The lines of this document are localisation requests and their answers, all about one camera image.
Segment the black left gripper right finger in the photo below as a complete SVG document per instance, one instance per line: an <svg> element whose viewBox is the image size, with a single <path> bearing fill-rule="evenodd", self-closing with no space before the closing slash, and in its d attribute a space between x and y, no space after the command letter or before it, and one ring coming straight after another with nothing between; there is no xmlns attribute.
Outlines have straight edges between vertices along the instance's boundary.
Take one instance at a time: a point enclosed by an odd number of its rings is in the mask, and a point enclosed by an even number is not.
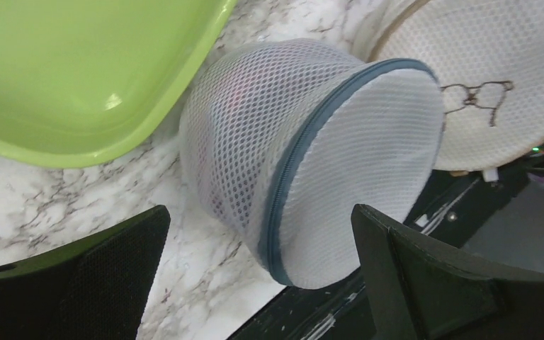
<svg viewBox="0 0 544 340"><path fill-rule="evenodd" d="M544 339L544 273L474 256L368 205L351 225L376 339Z"/></svg>

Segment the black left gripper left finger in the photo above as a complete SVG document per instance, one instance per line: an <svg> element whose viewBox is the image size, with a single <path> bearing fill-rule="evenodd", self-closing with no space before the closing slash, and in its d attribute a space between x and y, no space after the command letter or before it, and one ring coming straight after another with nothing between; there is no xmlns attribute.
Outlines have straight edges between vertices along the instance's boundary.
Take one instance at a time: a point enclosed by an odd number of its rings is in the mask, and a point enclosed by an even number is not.
<svg viewBox="0 0 544 340"><path fill-rule="evenodd" d="M134 339L170 222L158 205L0 266L0 339Z"/></svg>

